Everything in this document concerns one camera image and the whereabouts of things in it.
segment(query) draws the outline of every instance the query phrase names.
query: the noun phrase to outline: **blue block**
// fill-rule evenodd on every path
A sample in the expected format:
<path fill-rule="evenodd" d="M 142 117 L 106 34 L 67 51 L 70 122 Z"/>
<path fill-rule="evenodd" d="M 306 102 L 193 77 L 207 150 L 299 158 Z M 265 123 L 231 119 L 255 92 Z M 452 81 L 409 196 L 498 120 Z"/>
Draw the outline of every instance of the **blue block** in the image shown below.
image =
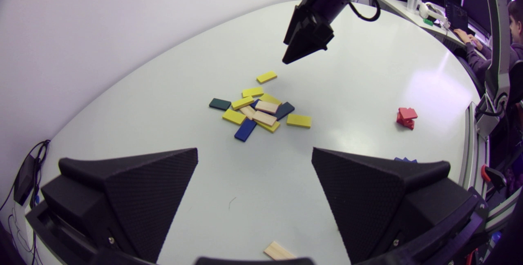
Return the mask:
<path fill-rule="evenodd" d="M 396 157 L 396 158 L 394 158 L 394 161 L 403 161 L 403 162 L 418 163 L 418 160 L 413 159 L 412 161 L 410 161 L 409 159 L 407 159 L 407 157 L 404 157 L 403 159 L 400 159 L 400 158 Z"/>
<path fill-rule="evenodd" d="M 245 142 L 249 138 L 250 133 L 252 133 L 254 127 L 256 127 L 256 121 L 245 119 L 245 121 L 239 127 L 238 131 L 236 131 L 234 138 Z"/>
<path fill-rule="evenodd" d="M 278 107 L 278 110 L 276 110 L 276 113 L 273 116 L 276 116 L 276 120 L 280 120 L 294 110 L 295 108 L 293 105 L 291 105 L 289 102 L 285 102 L 283 105 Z"/>
<path fill-rule="evenodd" d="M 254 101 L 254 103 L 250 104 L 251 107 L 253 107 L 254 110 L 256 110 L 256 104 L 258 103 L 259 99 Z"/>

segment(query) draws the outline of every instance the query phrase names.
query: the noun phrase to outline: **round table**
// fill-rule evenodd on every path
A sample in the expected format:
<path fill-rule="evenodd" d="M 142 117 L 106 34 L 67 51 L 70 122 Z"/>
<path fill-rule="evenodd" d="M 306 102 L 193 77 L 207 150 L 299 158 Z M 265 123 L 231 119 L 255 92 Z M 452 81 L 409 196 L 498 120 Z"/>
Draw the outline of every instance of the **round table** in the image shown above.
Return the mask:
<path fill-rule="evenodd" d="M 197 147 L 198 166 L 158 263 L 192 264 L 199 256 L 267 260 L 263 250 L 277 241 L 317 265 L 348 264 L 311 164 L 312 148 L 446 160 L 457 181 L 465 109 L 479 97 L 452 53 L 388 12 L 366 22 L 345 9 L 332 24 L 327 51 L 283 64 L 282 41 L 298 3 L 228 21 L 116 83 L 54 137 L 42 185 L 58 176 L 61 157 L 97 160 Z M 294 114 L 312 116 L 312 128 L 290 127 L 284 118 L 274 134 L 256 127 L 243 143 L 234 138 L 238 126 L 208 104 L 240 99 L 269 70 L 278 78 L 263 84 L 265 92 L 294 105 Z M 413 131 L 396 123 L 398 107 L 416 110 Z"/>

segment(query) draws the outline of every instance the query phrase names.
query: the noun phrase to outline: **green object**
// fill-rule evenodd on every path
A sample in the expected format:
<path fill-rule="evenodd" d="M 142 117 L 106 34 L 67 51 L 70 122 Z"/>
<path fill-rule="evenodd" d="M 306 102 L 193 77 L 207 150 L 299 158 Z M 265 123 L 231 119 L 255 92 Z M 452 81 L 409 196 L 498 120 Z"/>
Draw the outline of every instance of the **green object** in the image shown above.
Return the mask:
<path fill-rule="evenodd" d="M 213 99 L 211 103 L 209 104 L 209 107 L 213 107 L 215 109 L 219 110 L 227 110 L 230 107 L 229 101 L 224 101 L 220 99 Z"/>
<path fill-rule="evenodd" d="M 428 19 L 423 19 L 424 23 L 427 23 L 428 25 L 430 26 L 433 26 L 434 25 L 434 22 L 428 20 Z"/>

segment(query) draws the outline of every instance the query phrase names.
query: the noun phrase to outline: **white cup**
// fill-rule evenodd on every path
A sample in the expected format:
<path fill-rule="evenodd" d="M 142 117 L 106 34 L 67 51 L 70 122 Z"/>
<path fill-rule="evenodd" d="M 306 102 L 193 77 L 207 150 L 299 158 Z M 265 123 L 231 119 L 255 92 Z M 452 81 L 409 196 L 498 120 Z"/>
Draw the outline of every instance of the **white cup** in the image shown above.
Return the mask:
<path fill-rule="evenodd" d="M 418 6 L 419 0 L 407 0 L 407 11 L 411 13 L 416 12 L 416 7 Z"/>

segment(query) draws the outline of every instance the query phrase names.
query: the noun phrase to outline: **person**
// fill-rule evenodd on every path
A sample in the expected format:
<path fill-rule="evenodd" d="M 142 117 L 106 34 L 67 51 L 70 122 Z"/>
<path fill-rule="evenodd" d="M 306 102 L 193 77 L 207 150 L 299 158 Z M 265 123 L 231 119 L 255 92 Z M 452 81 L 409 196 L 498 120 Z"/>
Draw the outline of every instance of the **person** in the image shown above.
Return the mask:
<path fill-rule="evenodd" d="M 523 60 L 523 11 L 519 10 L 516 1 L 508 3 L 508 16 L 510 17 L 510 34 L 512 34 L 512 45 L 510 46 L 510 65 L 512 68 L 517 60 Z M 454 32 L 467 46 L 467 62 L 481 83 L 485 82 L 485 72 L 492 62 L 492 51 L 484 46 L 477 38 L 467 34 L 461 29 Z M 482 59 L 474 50 L 474 46 L 485 56 Z"/>

